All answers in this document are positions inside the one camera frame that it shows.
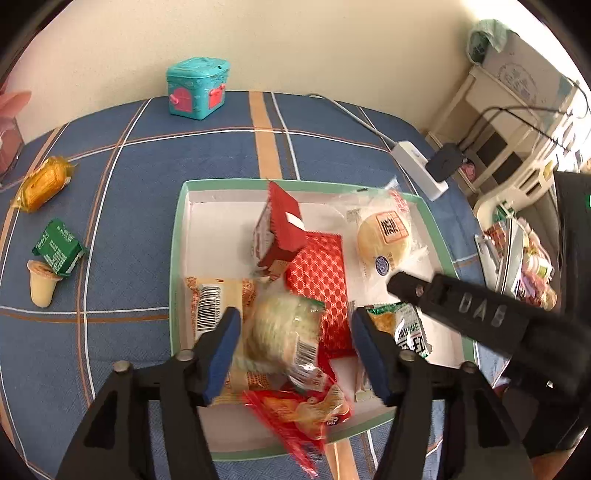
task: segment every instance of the blue gripper pad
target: blue gripper pad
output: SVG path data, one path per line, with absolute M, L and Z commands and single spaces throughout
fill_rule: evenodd
M 388 386 L 389 369 L 385 364 L 384 356 L 380 353 L 374 340 L 381 340 L 380 343 L 386 346 L 389 346 L 391 342 L 392 353 L 394 353 L 398 348 L 394 342 L 394 338 L 385 332 L 380 332 L 375 327 L 367 311 L 363 308 L 358 308 L 353 312 L 351 334 L 355 349 L 365 367 L 374 393 L 388 405 L 393 395 Z
M 203 390 L 205 405 L 209 405 L 222 390 L 232 363 L 234 350 L 238 344 L 241 325 L 240 312 L 234 307 L 228 307 L 216 329 L 201 335 L 197 342 L 197 347 L 200 347 L 201 342 L 204 342 L 207 349 L 205 355 L 199 355 L 199 361 L 204 369 L 207 368 L 207 385 Z

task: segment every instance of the round bread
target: round bread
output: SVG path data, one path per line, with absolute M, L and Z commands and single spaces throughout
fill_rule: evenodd
M 381 275 L 396 269 L 406 260 L 412 240 L 410 225 L 395 210 L 374 213 L 367 217 L 357 232 L 361 259 L 366 264 L 373 265 L 377 263 L 378 257 L 383 257 L 382 265 L 389 265 L 384 273 L 378 269 Z

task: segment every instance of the pink door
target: pink door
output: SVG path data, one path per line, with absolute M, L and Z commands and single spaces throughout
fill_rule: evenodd
M 169 96 L 170 103 L 174 105 L 174 109 L 180 112 L 191 113 L 193 111 L 193 101 L 191 94 L 186 88 L 178 87 Z

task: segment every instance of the cardboard box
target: cardboard box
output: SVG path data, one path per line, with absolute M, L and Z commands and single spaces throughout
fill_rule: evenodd
M 548 60 L 512 31 L 508 32 L 502 52 L 488 47 L 482 67 L 531 106 L 558 109 L 574 88 Z
M 256 266 L 263 275 L 275 280 L 283 275 L 306 243 L 300 205 L 277 183 L 270 181 L 269 199 L 256 224 L 253 238 Z

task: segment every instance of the screw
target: screw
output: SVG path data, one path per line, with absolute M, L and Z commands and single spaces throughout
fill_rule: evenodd
M 414 352 L 412 350 L 402 350 L 400 352 L 400 360 L 404 360 L 405 362 L 414 362 Z
M 127 372 L 131 368 L 131 364 L 127 360 L 119 360 L 113 364 L 113 370 L 119 374 Z
M 193 360 L 194 353 L 192 350 L 181 350 L 175 357 L 179 362 L 188 362 Z
M 472 362 L 464 362 L 462 363 L 462 370 L 467 374 L 475 374 L 478 372 L 478 367 Z

